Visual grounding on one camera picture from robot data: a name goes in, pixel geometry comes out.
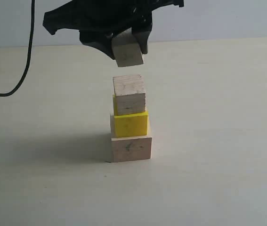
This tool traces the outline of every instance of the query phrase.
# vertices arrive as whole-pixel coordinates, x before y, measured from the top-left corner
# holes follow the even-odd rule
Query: block tower
[[[141,75],[113,78],[112,162],[150,159],[152,135]]]

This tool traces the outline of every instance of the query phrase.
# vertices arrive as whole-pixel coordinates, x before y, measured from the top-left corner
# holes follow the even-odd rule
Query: white wall
[[[36,0],[35,45],[80,44],[77,31],[51,36],[43,14],[68,0]],[[30,0],[0,0],[0,47],[26,46]],[[222,39],[267,36],[267,0],[186,0],[185,8],[154,12],[151,41]]]

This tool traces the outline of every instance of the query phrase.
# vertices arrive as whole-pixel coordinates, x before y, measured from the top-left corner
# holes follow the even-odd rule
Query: black cable
[[[31,56],[32,56],[32,45],[33,45],[33,36],[34,36],[34,24],[35,24],[35,0],[32,0],[32,5],[31,5],[31,31],[30,31],[30,39],[29,39],[29,46],[28,46],[28,54],[27,54],[27,60],[26,60],[26,65],[24,69],[24,73],[18,82],[18,84],[15,86],[14,89],[12,89],[8,93],[0,93],[0,97],[8,97],[10,95],[13,95],[22,85],[24,82],[24,79],[26,75],[28,74],[29,68],[30,68],[30,63],[31,63]]]

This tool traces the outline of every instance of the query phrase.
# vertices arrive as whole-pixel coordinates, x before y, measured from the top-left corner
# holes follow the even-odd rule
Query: held wooden block
[[[137,114],[115,115],[116,137],[135,137],[147,135],[148,111]]]
[[[151,158],[152,135],[150,126],[148,134],[139,137],[116,138],[114,132],[114,117],[110,117],[112,162],[135,161]]]
[[[118,67],[142,65],[143,54],[136,38],[128,29],[112,39],[112,49]]]
[[[113,78],[115,104],[118,115],[146,111],[146,90],[141,75],[124,75]]]

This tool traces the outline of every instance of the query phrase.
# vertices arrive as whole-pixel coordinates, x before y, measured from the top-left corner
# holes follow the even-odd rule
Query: table surface
[[[25,55],[0,48],[0,91]],[[145,61],[33,49],[0,98],[0,225],[267,226],[267,38],[151,43]],[[153,157],[107,163],[112,77],[131,73]]]

